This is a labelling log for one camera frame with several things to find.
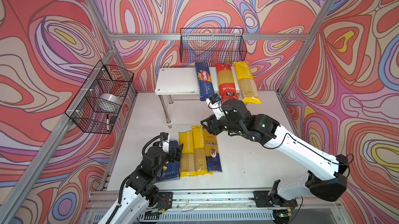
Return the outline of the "blue Barilla spaghetti box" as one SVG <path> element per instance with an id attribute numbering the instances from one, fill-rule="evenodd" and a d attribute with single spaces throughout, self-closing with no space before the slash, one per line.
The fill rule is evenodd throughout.
<path id="1" fill-rule="evenodd" d="M 206 62 L 195 63 L 200 101 L 206 101 L 215 94 L 211 73 Z"/>

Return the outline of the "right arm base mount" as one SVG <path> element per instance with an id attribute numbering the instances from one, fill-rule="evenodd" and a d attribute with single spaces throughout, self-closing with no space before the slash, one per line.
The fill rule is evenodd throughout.
<path id="1" fill-rule="evenodd" d="M 256 207 L 279 207 L 279 208 L 295 208 L 298 203 L 295 199 L 287 201 L 279 197 L 277 194 L 270 196 L 269 191 L 254 191 L 253 200 Z"/>

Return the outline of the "red spaghetti bag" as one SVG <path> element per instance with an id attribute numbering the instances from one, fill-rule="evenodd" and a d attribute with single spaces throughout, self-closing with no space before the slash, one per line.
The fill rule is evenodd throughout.
<path id="1" fill-rule="evenodd" d="M 234 77 L 229 64 L 216 63 L 219 93 L 223 102 L 238 99 Z"/>

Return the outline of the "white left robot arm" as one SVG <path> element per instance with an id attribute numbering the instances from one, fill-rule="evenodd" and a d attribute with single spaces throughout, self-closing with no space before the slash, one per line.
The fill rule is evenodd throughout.
<path id="1" fill-rule="evenodd" d="M 183 144 L 171 144 L 165 132 L 147 142 L 141 150 L 140 164 L 123 179 L 117 200 L 99 222 L 132 224 L 148 208 L 147 216 L 160 216 L 170 209 L 173 193 L 160 193 L 155 183 L 167 164 L 181 160 L 183 148 Z"/>

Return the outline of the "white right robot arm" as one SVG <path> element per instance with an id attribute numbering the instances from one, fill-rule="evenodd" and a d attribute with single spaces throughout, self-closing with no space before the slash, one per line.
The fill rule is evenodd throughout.
<path id="1" fill-rule="evenodd" d="M 206 100 L 213 115 L 201 121 L 212 135 L 227 132 L 277 150 L 307 169 L 296 181 L 276 180 L 267 199 L 272 205 L 282 206 L 297 198 L 313 195 L 328 202 L 337 201 L 347 189 L 349 160 L 345 155 L 325 153 L 291 133 L 277 120 L 266 114 L 253 115 L 243 101 L 232 98 L 222 101 L 215 94 Z"/>

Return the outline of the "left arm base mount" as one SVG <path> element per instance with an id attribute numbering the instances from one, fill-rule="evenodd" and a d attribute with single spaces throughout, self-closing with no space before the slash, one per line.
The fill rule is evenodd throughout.
<path id="1" fill-rule="evenodd" d="M 171 191 L 162 191 L 155 193 L 149 199 L 149 208 L 156 209 L 159 212 L 168 210 L 172 207 L 173 193 Z"/>

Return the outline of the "blue Ankara spaghetti bag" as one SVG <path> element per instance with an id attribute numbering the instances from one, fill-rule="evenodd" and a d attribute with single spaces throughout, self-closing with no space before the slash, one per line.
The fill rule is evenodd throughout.
<path id="1" fill-rule="evenodd" d="M 203 129 L 204 148 L 208 172 L 222 172 L 218 142 L 215 135 Z"/>

